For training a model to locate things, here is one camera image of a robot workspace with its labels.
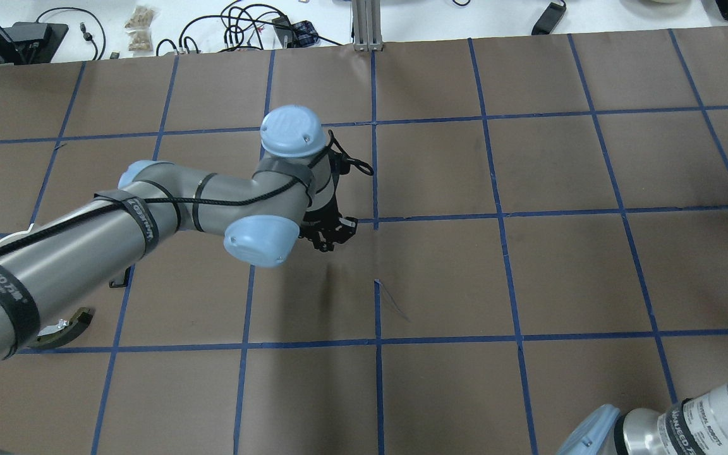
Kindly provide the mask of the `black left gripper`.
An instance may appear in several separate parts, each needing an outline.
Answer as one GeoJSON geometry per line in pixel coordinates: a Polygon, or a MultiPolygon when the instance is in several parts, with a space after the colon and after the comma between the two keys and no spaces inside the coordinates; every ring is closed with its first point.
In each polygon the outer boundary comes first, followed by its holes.
{"type": "Polygon", "coordinates": [[[356,235],[359,219],[343,216],[333,196],[323,207],[309,210],[300,224],[298,239],[311,242],[315,250],[332,252],[356,235]]]}

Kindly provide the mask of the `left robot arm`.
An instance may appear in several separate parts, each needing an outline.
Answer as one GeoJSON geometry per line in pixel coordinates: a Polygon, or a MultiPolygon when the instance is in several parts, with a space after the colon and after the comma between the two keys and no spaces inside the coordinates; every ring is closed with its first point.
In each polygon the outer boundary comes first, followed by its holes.
{"type": "Polygon", "coordinates": [[[261,121],[263,156],[241,179],[169,161],[136,161],[118,187],[52,220],[0,239],[0,361],[108,279],[142,261],[178,231],[222,236],[225,250],[274,268],[304,238],[329,252],[356,233],[338,209],[340,176],[372,166],[352,158],[305,106],[261,121]]]}

